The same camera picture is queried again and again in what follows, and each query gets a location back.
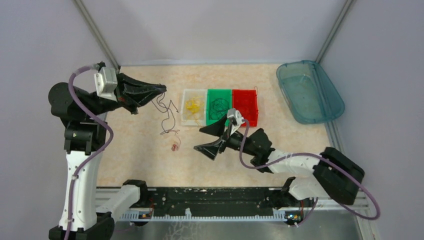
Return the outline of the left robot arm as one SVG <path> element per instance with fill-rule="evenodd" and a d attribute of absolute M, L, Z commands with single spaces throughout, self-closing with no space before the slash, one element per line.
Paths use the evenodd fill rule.
<path fill-rule="evenodd" d="M 100 208 L 96 207 L 97 176 L 106 147 L 114 132 L 102 114 L 124 108 L 137 114 L 155 97 L 166 92 L 163 84 L 147 83 L 106 69 L 95 77 L 96 90 L 74 85 L 80 71 L 67 82 L 55 84 L 48 94 L 51 114 L 64 125 L 67 183 L 62 215 L 51 228 L 51 240 L 109 240 L 119 217 L 132 205 L 144 207 L 150 193 L 142 180 L 127 180 Z"/>

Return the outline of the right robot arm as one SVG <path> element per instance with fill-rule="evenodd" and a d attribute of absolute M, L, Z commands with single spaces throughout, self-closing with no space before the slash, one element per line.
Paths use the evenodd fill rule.
<path fill-rule="evenodd" d="M 261 173 L 289 174 L 281 199 L 287 206 L 295 206 L 308 198 L 331 198 L 335 202 L 351 206 L 360 190 L 364 170 L 353 160 L 334 147 L 326 147 L 320 153 L 289 153 L 272 146 L 262 128 L 252 134 L 241 133 L 233 124 L 225 125 L 219 120 L 202 127 L 201 133 L 218 139 L 194 146 L 194 150 L 211 160 L 226 149 L 238 151 L 239 155 L 252 156 L 245 168 Z"/>

